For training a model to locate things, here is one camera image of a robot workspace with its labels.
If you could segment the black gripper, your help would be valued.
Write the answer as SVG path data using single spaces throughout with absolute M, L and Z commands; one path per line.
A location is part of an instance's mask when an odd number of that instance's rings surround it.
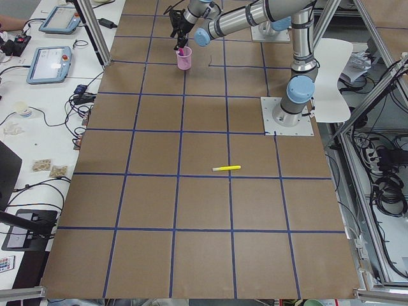
M 185 9 L 183 10 L 171 9 L 169 12 L 171 26 L 173 27 L 173 31 L 171 32 L 170 37 L 174 38 L 176 35 L 178 36 L 177 43 L 174 47 L 175 51 L 183 49 L 186 46 L 188 42 L 187 34 L 194 27 L 194 24 L 189 22 L 184 17 L 185 11 L 186 11 Z

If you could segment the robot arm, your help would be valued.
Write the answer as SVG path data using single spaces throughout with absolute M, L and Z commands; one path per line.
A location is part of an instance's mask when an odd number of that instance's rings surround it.
M 195 29 L 193 38 L 201 47 L 247 28 L 257 42 L 291 42 L 291 77 L 272 116 L 281 126 L 293 127 L 299 123 L 315 91 L 318 63 L 314 57 L 314 6 L 314 1 L 269 0 L 254 1 L 224 12 L 214 1 L 190 1 L 183 10 L 169 6 L 165 14 L 173 28 L 170 36 L 177 39 L 176 50 L 185 47 L 188 34 L 199 19 L 203 23 Z

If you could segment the person hand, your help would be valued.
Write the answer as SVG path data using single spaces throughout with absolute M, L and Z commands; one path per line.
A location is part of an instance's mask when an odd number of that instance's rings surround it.
M 7 25 L 8 25 L 8 17 L 6 15 L 0 15 L 0 24 L 1 24 L 1 30 L 6 31 Z

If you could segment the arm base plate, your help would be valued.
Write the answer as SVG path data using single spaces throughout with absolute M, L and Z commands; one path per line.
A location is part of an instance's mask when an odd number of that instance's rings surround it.
M 261 97 L 264 134 L 268 136 L 314 136 L 305 106 L 301 113 L 292 115 L 281 108 L 280 97 Z
M 252 41 L 261 43 L 289 43 L 291 41 L 289 37 L 290 29 L 291 26 L 289 25 L 286 29 L 276 31 L 268 23 L 260 24 L 251 27 Z

